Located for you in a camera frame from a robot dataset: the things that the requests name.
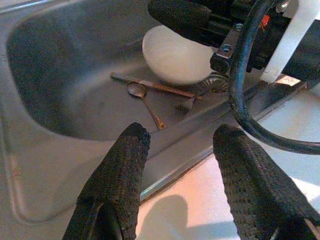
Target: black cable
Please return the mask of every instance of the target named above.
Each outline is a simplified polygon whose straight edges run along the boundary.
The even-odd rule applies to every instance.
[[[263,17],[282,0],[257,0],[250,11],[233,53],[229,76],[229,101],[233,115],[250,135],[269,146],[299,154],[320,155],[320,142],[284,138],[263,128],[248,113],[243,88],[251,49]]]

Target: sink basin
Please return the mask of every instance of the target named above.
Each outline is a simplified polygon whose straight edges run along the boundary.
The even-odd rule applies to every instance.
[[[126,83],[110,78],[119,72],[161,81],[142,55],[144,34],[158,25],[147,4],[44,0],[0,14],[1,152],[11,210],[20,222],[44,223],[74,206],[133,122],[152,133],[142,201],[212,153],[220,124],[235,124],[226,95],[208,93],[184,115],[175,106],[185,97],[148,89],[146,101],[167,125],[157,131],[143,102],[127,93]],[[247,75],[247,98],[265,86],[258,74]],[[184,90],[201,91],[197,85]]]

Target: utensil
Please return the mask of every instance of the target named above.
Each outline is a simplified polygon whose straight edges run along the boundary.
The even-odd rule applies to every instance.
[[[147,81],[147,80],[141,80],[141,79],[138,79],[138,78],[135,78],[135,77],[132,77],[132,76],[124,76],[124,75],[121,75],[121,74],[116,73],[116,72],[111,72],[110,73],[110,77],[112,77],[114,79],[119,79],[119,80],[123,80],[123,81],[132,82],[132,83],[142,84],[142,85],[147,86],[149,88],[163,90],[163,91],[166,91],[166,92],[178,94],[178,95],[189,97],[189,98],[192,98],[194,96],[194,94],[190,93],[190,92],[182,91],[182,90],[179,90],[179,89],[176,89],[176,88],[168,87],[168,86],[161,85],[161,84],[154,83],[154,82]]]
[[[196,94],[189,100],[182,102],[181,104],[177,105],[175,108],[182,111],[184,114],[187,114],[193,108],[196,97],[201,96],[211,90],[215,90],[217,93],[225,93],[228,89],[228,84],[225,82],[225,80],[228,80],[228,79],[227,78],[224,79],[224,78],[225,78],[224,76],[221,76],[218,73],[210,74],[202,82],[203,86],[205,86],[204,91],[202,91],[199,94]]]
[[[171,84],[196,84],[212,71],[212,47],[186,39],[163,25],[145,34],[142,52],[150,69]]]
[[[127,86],[127,90],[129,92],[130,95],[141,98],[146,109],[148,109],[150,115],[152,116],[156,127],[158,128],[158,130],[164,129],[166,128],[165,123],[151,110],[151,108],[148,106],[146,100],[145,100],[145,95],[147,93],[147,89],[145,86],[139,84],[139,83],[130,83]]]

